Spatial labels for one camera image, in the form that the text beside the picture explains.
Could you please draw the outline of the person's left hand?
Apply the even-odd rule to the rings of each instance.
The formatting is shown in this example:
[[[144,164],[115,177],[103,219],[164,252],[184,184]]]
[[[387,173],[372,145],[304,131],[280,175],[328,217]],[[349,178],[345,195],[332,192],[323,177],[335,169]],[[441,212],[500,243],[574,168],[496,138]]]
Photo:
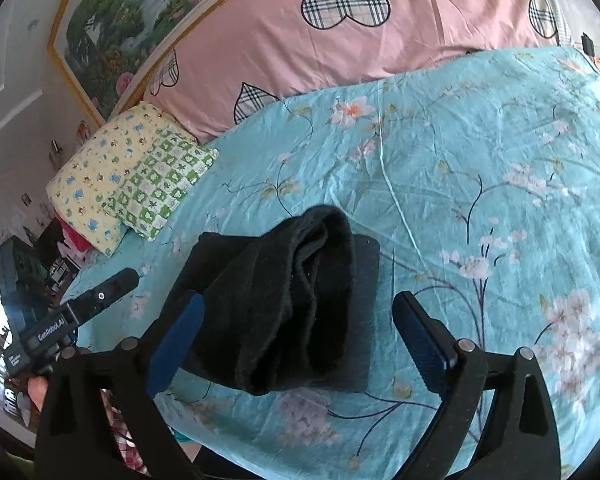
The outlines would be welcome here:
[[[39,412],[43,411],[44,400],[48,389],[48,380],[42,376],[28,379],[28,396]]]

